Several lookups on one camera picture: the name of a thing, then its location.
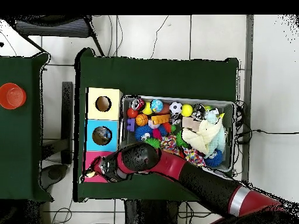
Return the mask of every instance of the red bowl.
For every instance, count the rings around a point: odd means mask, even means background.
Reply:
[[[26,92],[14,83],[6,83],[0,87],[0,105],[5,109],[16,109],[24,105]]]

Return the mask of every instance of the pink box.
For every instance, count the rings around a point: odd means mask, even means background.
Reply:
[[[111,154],[113,152],[109,152],[109,151],[86,151],[86,160],[85,160],[85,169],[89,168],[89,166],[91,165],[92,161],[97,158],[98,156],[107,156],[109,154]],[[96,167],[95,168],[96,171],[100,172],[100,168]],[[94,176],[92,178],[85,178],[84,183],[85,182],[98,182],[98,183],[107,183],[107,181],[102,177],[102,176]]]

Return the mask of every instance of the green table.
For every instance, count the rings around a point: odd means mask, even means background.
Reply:
[[[15,110],[0,107],[0,198],[51,201],[39,185],[41,161],[40,75],[49,55],[0,57],[0,86],[13,82],[26,92]]]
[[[81,183],[85,90],[88,87],[120,89],[124,95],[178,97],[188,99],[236,99],[238,60],[170,61],[167,59],[131,59],[95,57],[84,48],[76,57],[74,200],[83,198],[128,198],[148,200],[195,201],[195,195],[179,184],[159,175],[134,175],[120,183]]]

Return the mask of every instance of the chair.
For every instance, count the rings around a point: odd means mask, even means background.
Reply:
[[[92,16],[79,15],[18,15],[0,16],[20,36],[40,51],[46,52],[28,36],[92,37],[101,56],[105,56],[91,27]]]

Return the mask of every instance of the blue box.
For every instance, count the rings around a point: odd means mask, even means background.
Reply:
[[[117,140],[119,136],[118,121],[109,120],[87,120],[86,151],[117,151]],[[106,127],[111,130],[112,138],[106,145],[98,145],[92,139],[92,133],[97,127]]]

